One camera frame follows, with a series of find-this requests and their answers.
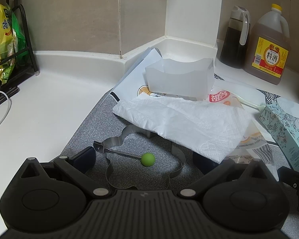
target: dark liquid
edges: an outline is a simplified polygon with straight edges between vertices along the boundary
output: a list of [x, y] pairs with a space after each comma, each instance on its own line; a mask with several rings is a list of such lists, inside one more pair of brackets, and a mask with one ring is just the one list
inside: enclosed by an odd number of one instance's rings
[[[277, 84], [279, 84], [281, 77], [278, 78], [276, 76], [273, 76], [269, 73], [261, 71], [252, 66], [252, 63], [255, 58], [255, 52], [256, 52], [257, 45], [258, 45], [259, 37], [262, 37], [262, 38], [290, 51], [289, 38], [286, 38], [284, 36], [284, 34], [278, 32], [278, 31], [275, 31], [275, 30], [273, 30], [265, 25], [262, 25], [260, 23], [256, 23], [250, 33], [250, 43], [249, 43], [248, 51], [246, 54], [244, 70], [254, 76], [257, 76], [257, 77], [267, 81], [267, 82], [277, 85]], [[283, 68], [281, 75], [283, 75], [283, 72], [288, 63], [288, 59], [289, 59], [289, 57], [287, 57], [285, 67]]]
[[241, 31], [228, 27], [220, 61], [233, 68], [242, 68], [244, 66], [249, 35], [245, 45], [239, 43]]

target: teal floral box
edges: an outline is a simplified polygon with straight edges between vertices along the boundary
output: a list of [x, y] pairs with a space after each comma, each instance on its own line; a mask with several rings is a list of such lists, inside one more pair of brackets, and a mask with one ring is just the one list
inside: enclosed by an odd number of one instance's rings
[[276, 140], [292, 168], [299, 172], [299, 129], [277, 104], [269, 104], [259, 116], [268, 132]]

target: translucent plastic box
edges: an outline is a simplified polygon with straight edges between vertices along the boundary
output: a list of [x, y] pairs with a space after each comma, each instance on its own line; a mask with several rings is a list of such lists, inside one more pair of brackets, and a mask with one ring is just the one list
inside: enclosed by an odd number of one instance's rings
[[206, 99], [214, 84], [214, 61], [182, 63], [161, 59], [145, 67], [149, 90], [155, 93]]

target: soy sauce dispenser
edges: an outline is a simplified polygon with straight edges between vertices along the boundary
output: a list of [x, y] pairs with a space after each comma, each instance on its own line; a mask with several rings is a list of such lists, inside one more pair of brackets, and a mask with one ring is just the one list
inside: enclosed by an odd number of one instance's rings
[[233, 68], [242, 68], [245, 62], [250, 31], [250, 14], [245, 8], [234, 6], [220, 61]]

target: yellow snack bag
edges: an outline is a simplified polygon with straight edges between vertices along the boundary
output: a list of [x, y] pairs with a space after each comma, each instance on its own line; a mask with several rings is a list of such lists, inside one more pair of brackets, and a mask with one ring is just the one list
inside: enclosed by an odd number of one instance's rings
[[[11, 27], [11, 10], [0, 4], [0, 61], [14, 54], [13, 34]], [[16, 64], [16, 59], [10, 59], [0, 66], [0, 80], [5, 84]]]

